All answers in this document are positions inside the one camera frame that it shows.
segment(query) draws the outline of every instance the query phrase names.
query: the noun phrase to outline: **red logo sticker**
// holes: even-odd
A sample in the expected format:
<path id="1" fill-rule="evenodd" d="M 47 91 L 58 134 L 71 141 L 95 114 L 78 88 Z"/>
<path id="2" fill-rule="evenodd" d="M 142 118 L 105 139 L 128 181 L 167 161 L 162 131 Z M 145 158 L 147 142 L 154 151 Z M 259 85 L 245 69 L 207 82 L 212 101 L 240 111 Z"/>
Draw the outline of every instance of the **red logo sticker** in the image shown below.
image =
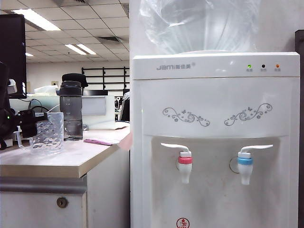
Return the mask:
<path id="1" fill-rule="evenodd" d="M 177 228 L 189 228 L 190 222 L 186 218 L 179 218 L 176 222 L 176 227 Z"/>

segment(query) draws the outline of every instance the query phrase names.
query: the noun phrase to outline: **plastic bag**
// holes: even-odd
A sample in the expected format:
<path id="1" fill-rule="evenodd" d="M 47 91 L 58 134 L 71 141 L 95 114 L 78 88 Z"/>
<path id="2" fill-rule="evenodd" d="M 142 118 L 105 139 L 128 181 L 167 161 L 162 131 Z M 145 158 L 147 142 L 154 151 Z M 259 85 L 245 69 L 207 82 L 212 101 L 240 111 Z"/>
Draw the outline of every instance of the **plastic bag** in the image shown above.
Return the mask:
<path id="1" fill-rule="evenodd" d="M 34 89 L 34 94 L 28 94 L 28 96 L 57 96 L 56 90 L 58 90 L 57 85 L 45 85 Z"/>
<path id="2" fill-rule="evenodd" d="M 261 0 L 142 0 L 150 41 L 166 54 L 198 50 L 247 51 L 258 29 Z"/>

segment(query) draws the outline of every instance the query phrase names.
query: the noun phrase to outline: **air vent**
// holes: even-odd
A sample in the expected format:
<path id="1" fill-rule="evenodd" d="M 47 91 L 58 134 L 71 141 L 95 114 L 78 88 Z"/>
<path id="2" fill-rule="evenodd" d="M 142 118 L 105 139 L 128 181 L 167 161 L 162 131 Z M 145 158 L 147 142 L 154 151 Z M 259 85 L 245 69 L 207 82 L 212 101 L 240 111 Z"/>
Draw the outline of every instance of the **air vent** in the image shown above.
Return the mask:
<path id="1" fill-rule="evenodd" d="M 121 42 L 118 37 L 95 37 L 102 44 Z"/>
<path id="2" fill-rule="evenodd" d="M 58 6 L 83 6 L 88 5 L 89 0 L 53 0 Z"/>

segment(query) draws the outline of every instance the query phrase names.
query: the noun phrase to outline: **water tumbler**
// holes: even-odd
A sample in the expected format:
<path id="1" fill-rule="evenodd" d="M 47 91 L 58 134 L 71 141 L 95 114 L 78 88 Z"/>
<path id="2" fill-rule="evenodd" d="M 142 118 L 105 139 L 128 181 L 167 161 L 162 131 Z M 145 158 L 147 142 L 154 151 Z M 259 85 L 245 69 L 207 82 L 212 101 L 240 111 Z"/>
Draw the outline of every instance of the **water tumbler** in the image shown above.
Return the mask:
<path id="1" fill-rule="evenodd" d="M 60 96 L 60 111 L 64 115 L 64 140 L 81 140 L 83 137 L 81 83 L 64 81 L 57 94 Z"/>

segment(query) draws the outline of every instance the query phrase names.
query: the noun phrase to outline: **desk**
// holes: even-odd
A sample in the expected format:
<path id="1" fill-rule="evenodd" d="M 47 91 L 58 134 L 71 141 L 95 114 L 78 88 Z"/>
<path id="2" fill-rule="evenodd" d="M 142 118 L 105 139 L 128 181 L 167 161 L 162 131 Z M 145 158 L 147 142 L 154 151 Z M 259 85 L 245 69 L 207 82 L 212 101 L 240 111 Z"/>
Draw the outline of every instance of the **desk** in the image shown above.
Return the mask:
<path id="1" fill-rule="evenodd" d="M 85 131 L 84 139 L 121 140 L 129 131 Z M 2 228 L 130 226 L 129 153 L 117 145 L 64 142 L 59 154 L 16 149 L 1 153 L 0 161 Z"/>

